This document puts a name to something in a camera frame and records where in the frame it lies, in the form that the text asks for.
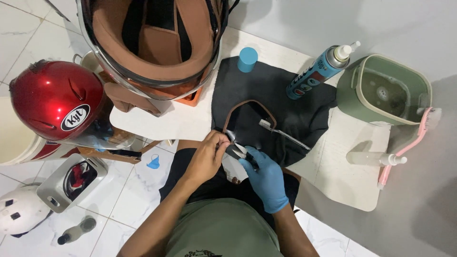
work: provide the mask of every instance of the scissors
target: scissors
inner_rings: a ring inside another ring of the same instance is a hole
[[[235,146],[238,147],[238,149],[241,151],[237,151],[237,150],[232,150],[236,155],[238,155],[240,158],[242,159],[245,159],[246,161],[248,161],[252,167],[254,168],[254,170],[258,170],[259,169],[259,165],[257,164],[257,162],[255,161],[254,157],[248,153],[248,150],[241,146],[240,144],[237,144],[235,143]]]

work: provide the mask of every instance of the gloved hand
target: gloved hand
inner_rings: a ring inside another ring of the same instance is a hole
[[[254,192],[262,199],[266,212],[275,213],[280,211],[289,202],[284,189],[284,177],[281,167],[265,153],[250,146],[246,146],[246,149],[254,157],[259,169],[255,171],[245,159],[239,159],[238,161],[248,173],[249,182]]]

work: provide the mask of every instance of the hand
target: hand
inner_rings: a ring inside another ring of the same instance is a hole
[[[195,151],[183,179],[191,181],[196,187],[214,177],[222,164],[222,156],[230,145],[229,138],[216,130],[211,130]]]
[[[248,173],[252,189],[262,199],[266,212],[280,211],[289,203],[289,198],[287,198],[284,189],[281,167],[265,153],[250,146],[246,146],[246,149],[259,165],[259,169],[255,171],[245,159],[238,160]]]

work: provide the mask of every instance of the blue face mask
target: blue face mask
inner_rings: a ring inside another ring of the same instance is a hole
[[[155,155],[152,155],[151,157],[151,162],[148,163],[146,166],[148,166],[149,168],[151,169],[158,169],[160,167],[160,164],[159,164],[159,155],[156,155],[156,157],[154,158]]]

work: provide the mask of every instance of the green t-shirt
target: green t-shirt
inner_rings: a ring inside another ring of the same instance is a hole
[[[166,251],[166,257],[282,257],[273,229],[233,198],[184,206]]]

